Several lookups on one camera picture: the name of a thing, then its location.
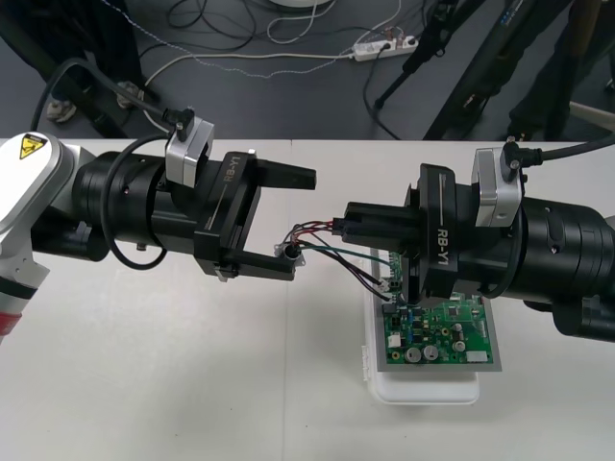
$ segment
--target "yellow warning sticker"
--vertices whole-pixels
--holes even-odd
[[[45,144],[47,144],[47,139],[29,133],[26,134],[23,136],[23,141],[21,141],[21,155],[19,159],[23,160],[31,156],[34,152],[45,147]]]

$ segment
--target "power strip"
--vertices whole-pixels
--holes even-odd
[[[409,55],[414,53],[416,47],[419,46],[419,41],[413,36],[407,36],[403,41],[401,41],[401,43],[399,40],[381,40],[370,41],[369,43],[359,43],[353,47],[355,60],[374,60],[382,47],[387,43],[391,45],[391,47],[388,50],[382,51],[380,59],[389,58],[391,56]]]

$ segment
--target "table surface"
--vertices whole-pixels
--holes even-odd
[[[422,162],[468,182],[484,145],[216,141],[213,156],[256,148],[318,170],[315,192],[263,191],[248,248],[270,253],[293,223],[342,215],[349,201],[400,204]],[[615,214],[604,194],[614,155],[532,169],[528,195]],[[222,284],[186,255],[147,273],[39,255],[51,275],[0,349],[3,459],[612,459],[612,346],[499,299],[504,371],[480,375],[476,404],[386,406],[362,381],[362,288],[306,258],[292,283]]]

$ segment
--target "wire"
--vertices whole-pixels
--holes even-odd
[[[318,240],[320,243],[322,243],[323,245],[325,245],[328,248],[332,249],[332,246],[327,243],[324,239],[320,238],[318,235],[316,235],[315,233],[313,233],[311,235],[312,237],[314,237],[316,240]],[[305,240],[297,240],[298,243],[302,243],[304,245],[312,245],[309,242],[306,242]],[[343,261],[345,261],[349,266],[352,266],[352,268],[362,277],[364,277],[365,279],[367,279],[368,281],[376,284],[376,285],[380,285],[381,281],[376,279],[374,276],[372,276],[371,274],[368,274],[367,272],[363,271],[360,267],[356,266],[355,264],[353,264],[352,262],[350,262],[348,259],[344,259],[344,257],[340,254],[337,253],[336,251],[332,251],[334,254],[338,255],[340,259],[342,259]]]
[[[361,26],[348,26],[348,27],[342,27],[340,29],[335,29],[334,31],[326,31],[326,32],[311,32],[309,34],[306,34],[303,39],[301,40],[301,43],[306,43],[309,41],[314,41],[317,40],[319,38],[325,38],[327,36],[332,36],[334,34],[341,34],[344,32],[351,32],[351,31],[370,31],[371,29],[367,28],[367,27],[361,27]],[[185,32],[191,32],[193,34],[216,34],[216,32],[213,31],[185,31]],[[384,32],[376,32],[376,35],[379,36],[386,36],[386,34]],[[180,45],[180,46],[193,46],[195,48],[203,48],[205,50],[212,50],[213,48],[207,45],[203,45],[201,43],[191,43],[191,42],[187,42],[187,41],[170,41],[169,43],[174,44],[174,45]],[[143,49],[140,54],[139,54],[139,58],[142,59],[147,53],[149,53],[152,50],[155,50],[157,48],[162,48],[162,47],[166,47],[167,45],[165,43],[155,43],[151,46],[148,46],[147,48]]]
[[[303,250],[307,250],[307,249],[314,249],[315,250],[314,246],[311,245],[308,242],[301,241],[300,243],[305,245],[303,247]],[[330,257],[331,259],[339,262],[342,266],[344,266],[365,287],[365,289],[367,289],[374,296],[377,296],[377,297],[381,298],[384,301],[391,301],[390,298],[387,298],[382,293],[379,293],[378,290],[376,290],[373,286],[370,286],[369,283],[367,282],[367,280],[365,280],[360,275],[360,272],[362,272],[363,274],[365,274],[365,273],[361,269],[356,267],[354,264],[349,263],[346,259],[344,259],[340,255],[337,255],[336,253],[330,253],[329,251],[326,251],[326,250],[315,250],[315,251],[318,252],[321,255],[324,255],[326,257]]]
[[[214,30],[218,34],[220,34],[222,36],[227,36],[228,38],[245,40],[243,43],[235,46],[235,48],[227,49],[227,51],[239,50],[239,49],[243,48],[244,46],[247,46],[252,40],[254,40],[255,36],[257,36],[257,29],[258,29],[257,19],[255,18],[254,14],[252,13],[252,10],[250,10],[250,7],[248,6],[247,0],[243,0],[243,6],[245,7],[246,12],[250,16],[250,20],[252,21],[252,31],[250,31],[250,35],[247,36],[247,37],[246,36],[236,36],[236,35],[224,32],[224,31],[218,29],[217,27],[215,27],[213,24],[211,24],[209,22],[209,20],[203,14],[201,14],[201,16],[200,16],[201,19],[203,19],[203,22],[205,22],[212,30]]]
[[[199,59],[199,55],[194,55],[194,54],[190,53],[188,50],[186,50],[185,48],[182,48],[181,46],[172,45],[168,41],[163,40],[162,38],[156,36],[155,34],[152,34],[151,32],[147,31],[143,27],[139,26],[125,12],[123,12],[119,8],[117,8],[114,5],[112,5],[111,3],[109,3],[108,0],[100,0],[100,2],[103,3],[104,5],[106,5],[107,7],[111,8],[112,10],[115,10],[117,13],[121,14],[122,16],[124,16],[124,19],[129,24],[131,24],[134,28],[138,29],[139,31],[141,31],[143,34],[145,34],[149,38],[152,38],[155,41],[157,41],[158,43],[162,43],[162,44],[166,45],[169,48],[181,51],[182,53],[186,53],[186,56],[185,57],[181,57],[181,59],[192,58],[195,61],[197,61],[198,63],[200,63],[201,65],[204,65],[206,67],[215,67],[215,68],[223,70],[225,72],[238,72],[238,73],[240,73],[240,74],[242,74],[242,75],[244,75],[246,77],[250,77],[250,78],[254,78],[254,79],[269,80],[269,79],[271,79],[271,78],[273,78],[275,76],[278,76],[278,75],[307,75],[307,74],[310,74],[310,73],[315,72],[317,70],[324,69],[325,67],[328,67],[328,66],[336,63],[339,60],[343,60],[343,59],[346,59],[346,58],[351,58],[353,56],[352,54],[345,55],[345,53],[347,53],[348,51],[350,51],[352,49],[352,48],[347,48],[347,49],[343,50],[338,56],[334,57],[334,59],[332,59],[331,61],[325,62],[324,64],[317,65],[317,66],[312,67],[311,69],[308,69],[308,70],[289,70],[289,69],[284,69],[284,70],[277,70],[275,72],[271,72],[270,74],[265,74],[265,75],[252,74],[250,72],[246,72],[243,69],[228,68],[228,67],[224,67],[223,65],[214,64],[212,62],[201,61]],[[207,55],[207,56],[209,58],[217,58],[217,57],[220,57],[221,55]]]
[[[379,262],[380,264],[384,264],[385,266],[392,267],[390,262],[385,261],[384,259],[380,259],[379,257],[375,257],[375,256],[371,256],[371,255],[366,255],[366,254],[363,254],[363,253],[352,252],[350,250],[344,250],[343,248],[313,246],[313,247],[307,247],[307,248],[305,248],[305,250],[329,250],[329,251],[334,251],[334,252],[337,252],[337,253],[343,253],[343,254],[346,254],[346,255],[362,257],[364,259],[370,259],[372,261]]]
[[[579,156],[581,154],[587,154],[588,152],[597,151],[599,149],[612,146],[613,144],[615,144],[615,133],[604,137],[603,139],[585,142],[577,146],[553,149],[552,151],[545,151],[542,153],[542,159],[543,161],[547,161]]]
[[[314,72],[316,70],[322,69],[324,67],[327,67],[331,64],[333,64],[334,62],[338,61],[338,60],[346,60],[346,59],[350,59],[352,58],[353,55],[339,55],[339,56],[326,56],[326,55],[302,55],[302,54],[296,54],[296,53],[277,53],[274,55],[238,55],[238,54],[219,54],[219,55],[184,55],[184,56],[179,56],[177,58],[175,58],[174,60],[168,62],[167,64],[165,64],[163,67],[161,67],[160,69],[158,69],[156,72],[154,72],[152,74],[152,76],[147,79],[147,81],[145,82],[145,87],[149,86],[156,78],[158,75],[160,75],[162,72],[164,72],[166,69],[168,69],[169,67],[171,67],[172,65],[175,65],[176,63],[180,62],[180,61],[184,61],[184,60],[191,60],[191,59],[195,59],[197,60],[197,62],[200,62],[201,64],[204,65],[212,65],[214,67],[218,67],[222,70],[228,71],[228,72],[232,72],[232,71],[237,71],[240,72],[248,77],[256,77],[256,78],[263,78],[263,79],[270,79],[271,77],[275,76],[275,75],[279,75],[279,74],[285,74],[285,73],[291,73],[291,74],[307,74],[307,73],[311,73]],[[226,67],[222,67],[219,65],[215,65],[215,64],[210,64],[208,62],[202,62],[199,60],[199,58],[210,58],[210,59],[228,59],[228,58],[232,58],[232,59],[241,59],[241,60],[271,60],[271,59],[276,59],[276,58],[299,58],[299,59],[310,59],[310,60],[331,60],[329,62],[326,62],[324,64],[318,65],[316,67],[312,67],[310,70],[306,70],[306,71],[294,71],[294,70],[279,70],[276,72],[273,72],[271,74],[269,74],[268,76],[263,76],[263,75],[258,75],[258,74],[249,74],[247,72],[245,72],[244,70],[241,69],[228,69]],[[158,128],[159,130],[168,133],[168,130],[165,127],[162,127],[161,125],[159,125],[156,121],[154,121],[154,119],[151,117],[151,115],[145,110],[144,111],[145,116],[147,117],[147,119],[150,121],[150,123],[152,125],[154,125],[156,128]]]
[[[32,122],[30,123],[31,131],[35,132],[38,130],[38,121],[40,120],[40,116],[42,115],[45,102],[47,101],[47,98],[51,94],[52,90],[56,87],[56,85],[64,76],[64,74],[68,71],[68,69],[75,65],[79,65],[89,71],[89,73],[103,86],[115,93],[121,94],[139,109],[151,112],[158,117],[162,117],[164,115],[164,110],[152,106],[144,101],[141,101],[134,94],[117,85],[114,81],[112,81],[109,77],[103,74],[98,68],[96,68],[88,61],[79,58],[73,58],[63,62],[62,65],[55,70],[55,72],[52,74],[51,78],[47,82],[47,85],[45,86],[45,89],[43,89],[40,98],[38,98],[37,108],[35,109],[35,113],[32,117]]]
[[[331,8],[333,8],[333,6],[336,3],[337,3],[337,0],[333,0],[331,2],[331,4],[323,12],[320,12],[319,14],[316,14],[316,10],[318,9],[318,0],[314,0],[314,7],[312,8],[310,16],[297,16],[297,17],[285,17],[285,16],[283,16],[283,17],[277,17],[273,21],[271,21],[269,23],[269,25],[267,26],[267,36],[269,37],[269,39],[271,41],[273,41],[274,43],[278,43],[279,45],[287,45],[289,43],[294,43],[299,38],[301,38],[302,36],[304,36],[305,34],[307,34],[309,32],[309,30],[311,29],[311,26],[313,26],[313,24],[314,24],[314,19],[316,19],[317,17],[322,17],[325,14],[327,14],[331,10]],[[294,38],[290,38],[288,40],[278,40],[278,39],[273,38],[271,36],[271,28],[274,25],[278,24],[279,22],[281,22],[281,21],[301,21],[301,20],[305,20],[305,19],[309,19],[309,24],[307,25],[307,27],[304,29],[303,32],[301,32],[300,34],[298,34]]]
[[[365,108],[367,109],[367,113],[369,114],[371,119],[374,122],[376,122],[376,124],[379,127],[385,130],[393,139],[400,141],[402,139],[396,134],[394,134],[386,125],[384,125],[384,123],[378,117],[378,113],[372,107],[372,105],[369,104],[369,100],[367,99],[367,90],[369,89],[369,84],[372,82],[372,79],[374,78],[374,73],[376,72],[376,65],[378,64],[378,59],[380,58],[382,52],[390,47],[391,46],[388,43],[386,43],[376,55],[376,58],[374,59],[374,63],[372,63],[372,68],[369,71],[369,76],[367,77],[367,80],[365,81],[365,85],[363,86],[363,104],[365,105]]]
[[[186,24],[173,24],[173,22],[171,21],[171,16],[173,15],[173,12],[180,7],[181,5],[183,5],[185,2],[187,2],[188,0],[180,0],[179,2],[176,2],[173,4],[173,6],[171,6],[171,8],[169,8],[166,11],[166,23],[168,24],[168,26],[172,29],[187,29],[188,27],[192,27],[193,25],[195,25],[197,22],[199,22],[199,19],[201,19],[201,17],[203,17],[203,13],[205,12],[205,8],[208,5],[208,0],[205,0],[203,2],[203,6],[200,7],[200,10],[198,11],[198,15],[192,19],[190,22],[186,23]]]
[[[402,0],[398,0],[398,5],[397,5],[397,10],[395,11],[395,13],[389,17],[388,19],[385,19],[383,22],[376,24],[374,27],[372,27],[370,29],[369,32],[366,32],[365,34],[363,34],[362,36],[360,36],[359,38],[357,38],[357,41],[355,42],[355,45],[358,45],[359,43],[361,43],[361,41],[366,38],[367,36],[370,35],[370,33],[377,31],[380,27],[385,26],[386,24],[388,24],[389,22],[391,22],[393,19],[395,19],[400,11],[402,10]]]
[[[154,269],[158,266],[166,257],[167,251],[162,249],[160,251],[160,255],[154,259],[152,262],[147,264],[137,264],[135,262],[130,261],[117,247],[115,243],[115,239],[113,238],[113,232],[111,229],[110,217],[109,217],[109,195],[111,193],[111,185],[113,184],[113,179],[117,174],[117,171],[122,166],[122,163],[139,147],[148,144],[153,141],[158,140],[166,140],[167,136],[163,134],[151,134],[146,137],[142,137],[137,141],[130,144],[126,149],[124,149],[113,161],[111,167],[109,169],[109,173],[105,177],[105,183],[103,184],[103,192],[101,194],[101,202],[100,202],[100,224],[103,228],[103,235],[105,236],[105,241],[109,246],[111,252],[115,255],[119,261],[127,267],[131,269],[135,269],[137,271],[147,271],[149,269]]]

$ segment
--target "circuit board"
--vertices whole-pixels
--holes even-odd
[[[402,259],[389,254],[383,278],[384,341],[388,364],[494,363],[485,307],[479,296],[454,293],[434,307],[408,305],[402,297]]]

